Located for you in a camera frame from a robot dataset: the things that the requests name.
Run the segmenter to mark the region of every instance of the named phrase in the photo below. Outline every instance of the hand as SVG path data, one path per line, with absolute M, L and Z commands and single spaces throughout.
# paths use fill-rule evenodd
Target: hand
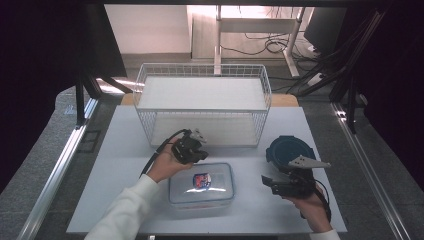
M 322 193 L 322 189 L 319 186 L 316 187 L 318 191 Z M 298 199 L 292 197 L 283 197 L 283 199 L 287 199 L 294 203 L 294 205 L 300 210 L 302 215 L 308 221 L 309 227 L 313 232 L 323 233 L 333 229 L 330 225 L 330 222 L 328 222 L 324 206 L 315 193 L 307 199 Z
M 173 138 L 169 142 L 174 143 L 177 140 L 178 138 Z M 172 144 L 167 144 L 165 146 L 147 172 L 147 176 L 157 183 L 174 176 L 174 174 L 181 170 L 190 169 L 193 166 L 193 163 L 181 164 L 178 162 L 172 153 L 171 147 Z

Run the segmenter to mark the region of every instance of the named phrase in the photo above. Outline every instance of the white sleeve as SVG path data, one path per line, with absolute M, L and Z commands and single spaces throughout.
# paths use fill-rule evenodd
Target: white sleeve
M 309 236 L 311 240 L 340 240 L 339 234 L 334 229 L 325 233 L 311 233 Z
M 150 202 L 158 191 L 158 184 L 147 175 L 142 175 L 133 187 L 125 188 L 115 198 L 85 239 L 135 239 L 150 210 Z

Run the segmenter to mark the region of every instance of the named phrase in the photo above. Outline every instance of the floor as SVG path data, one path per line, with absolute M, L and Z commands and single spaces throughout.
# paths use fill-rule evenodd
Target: floor
M 307 42 L 302 42 L 307 49 Z M 128 78 L 119 79 L 131 86 L 136 79 L 138 69 L 143 62 L 194 62 L 212 63 L 209 57 L 195 58 L 188 54 L 151 54 L 123 55 Z M 267 68 L 270 83 L 275 92 L 285 93 L 295 83 L 306 87 L 309 78 L 290 79 L 290 73 L 283 59 L 265 58 L 225 58 L 223 63 L 253 64 L 261 63 Z M 313 62 L 302 63 L 301 74 L 305 75 L 314 66 Z M 97 111 L 112 116 L 114 106 L 122 99 L 122 92 L 101 82 L 104 89 L 102 104 Z M 373 190 L 369 187 L 364 170 L 358 163 L 358 157 L 350 147 L 343 131 L 340 119 L 336 116 L 328 94 L 332 84 L 319 89 L 305 97 L 298 98 L 304 109 L 321 159 L 331 162 L 333 168 L 327 175 L 331 179 L 339 207 L 345 219 L 349 234 L 341 234 L 342 239 L 396 239 L 384 218 L 382 206 L 376 201 Z M 88 131 L 101 143 L 109 118 L 98 120 Z M 424 193 L 415 184 L 402 163 L 384 140 L 375 132 L 363 115 L 363 109 L 356 111 L 356 137 L 371 162 L 378 180 L 390 197 L 394 208 L 410 233 L 409 239 L 424 239 Z M 8 187 L 0 195 L 0 239 L 16 239 L 29 213 L 40 195 L 52 172 L 62 149 L 75 128 L 75 90 L 70 88 L 58 95 L 56 111 L 26 161 L 16 173 Z M 57 197 L 53 201 L 45 221 L 36 239 L 82 239 L 82 236 L 69 236 L 64 233 L 72 217 L 85 181 L 101 144 L 93 144 L 89 134 L 80 145 L 68 169 Z M 279 237 L 279 239 L 308 239 L 306 235 Z

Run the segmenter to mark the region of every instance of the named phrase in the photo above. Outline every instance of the white wire basket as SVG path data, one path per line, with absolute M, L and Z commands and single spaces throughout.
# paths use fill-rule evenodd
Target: white wire basket
M 234 64 L 146 63 L 133 92 L 151 146 L 178 130 L 198 128 L 205 146 L 256 147 L 271 96 L 265 66 Z

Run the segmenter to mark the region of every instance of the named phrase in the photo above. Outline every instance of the sticker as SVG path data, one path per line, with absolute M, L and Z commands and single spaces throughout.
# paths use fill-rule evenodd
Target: sticker
M 194 174 L 193 187 L 197 190 L 208 190 L 211 186 L 211 175 L 209 173 Z

